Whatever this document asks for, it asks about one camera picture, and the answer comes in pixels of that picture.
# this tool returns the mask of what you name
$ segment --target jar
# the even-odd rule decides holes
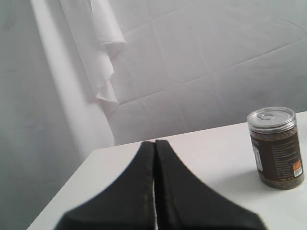
[[[269,107],[247,117],[261,181],[278,189],[292,189],[304,181],[296,116],[292,109]]]

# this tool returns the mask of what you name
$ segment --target pull-tab lid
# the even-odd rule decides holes
[[[248,127],[257,133],[281,133],[296,126],[295,112],[284,107],[269,107],[248,115]]]

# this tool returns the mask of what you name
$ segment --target jar label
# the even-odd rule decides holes
[[[258,172],[276,182],[295,179],[303,173],[297,133],[281,140],[251,137]]]

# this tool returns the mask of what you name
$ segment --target tabletop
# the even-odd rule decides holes
[[[297,114],[302,159],[307,159],[307,112]],[[247,123],[161,138],[204,183],[259,214],[269,230],[307,229],[307,182],[277,190],[258,178]],[[127,167],[140,142],[93,151],[28,230],[51,230],[64,212],[88,201]]]

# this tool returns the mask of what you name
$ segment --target white fabric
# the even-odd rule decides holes
[[[116,144],[307,109],[307,1],[110,0],[127,46],[113,60]]]
[[[125,43],[107,0],[60,0],[94,95],[118,103],[109,80],[114,72],[109,53]]]
[[[24,230],[114,145],[59,1],[0,1],[0,229]]]

